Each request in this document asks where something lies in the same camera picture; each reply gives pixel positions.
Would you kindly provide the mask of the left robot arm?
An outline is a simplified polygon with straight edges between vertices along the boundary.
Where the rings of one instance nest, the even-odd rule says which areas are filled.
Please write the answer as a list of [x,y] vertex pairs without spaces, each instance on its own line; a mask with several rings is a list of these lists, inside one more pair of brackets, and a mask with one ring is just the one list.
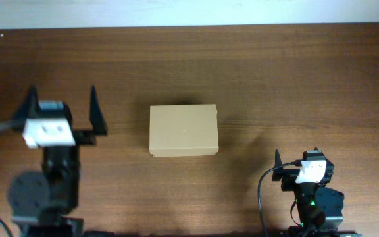
[[70,217],[78,206],[80,149],[95,145],[108,128],[97,91],[90,89],[90,129],[75,129],[64,101],[42,101],[31,86],[13,115],[28,148],[42,149],[40,171],[24,171],[7,191],[11,221],[21,236],[84,236],[84,220]]

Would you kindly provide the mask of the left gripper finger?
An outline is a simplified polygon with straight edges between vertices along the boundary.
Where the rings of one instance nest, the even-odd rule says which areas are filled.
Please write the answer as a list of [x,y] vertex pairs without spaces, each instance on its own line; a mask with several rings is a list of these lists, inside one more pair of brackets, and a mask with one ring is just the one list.
[[39,111],[37,88],[31,85],[28,93],[13,115],[14,120],[22,120],[37,115]]
[[91,87],[90,104],[89,104],[89,120],[91,122],[95,135],[106,136],[107,125],[99,106],[97,92],[95,86]]

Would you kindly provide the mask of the brown cardboard box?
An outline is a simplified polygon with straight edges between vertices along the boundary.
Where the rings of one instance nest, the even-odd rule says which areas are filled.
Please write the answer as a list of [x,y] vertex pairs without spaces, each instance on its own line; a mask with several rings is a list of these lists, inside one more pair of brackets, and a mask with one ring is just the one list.
[[215,104],[153,105],[149,118],[149,152],[154,157],[209,156],[219,151]]

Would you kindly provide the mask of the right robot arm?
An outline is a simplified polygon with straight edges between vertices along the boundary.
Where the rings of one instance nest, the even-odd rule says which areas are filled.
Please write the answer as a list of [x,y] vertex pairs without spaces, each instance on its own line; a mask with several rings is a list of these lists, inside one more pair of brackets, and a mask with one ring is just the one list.
[[288,228],[288,236],[338,236],[343,222],[344,194],[328,188],[334,164],[318,148],[304,151],[290,169],[275,151],[272,181],[281,183],[283,192],[293,192],[291,209],[297,210],[299,222]]

